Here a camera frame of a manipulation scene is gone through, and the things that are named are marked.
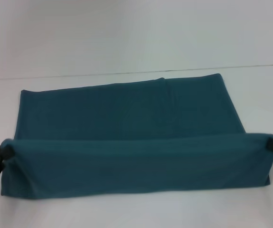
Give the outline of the teal T-shirt with FREE print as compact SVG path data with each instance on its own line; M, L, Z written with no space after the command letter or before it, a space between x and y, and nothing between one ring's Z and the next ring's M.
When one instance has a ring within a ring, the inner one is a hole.
M23 90L1 194L25 199L270 183L272 134L246 133L220 74Z

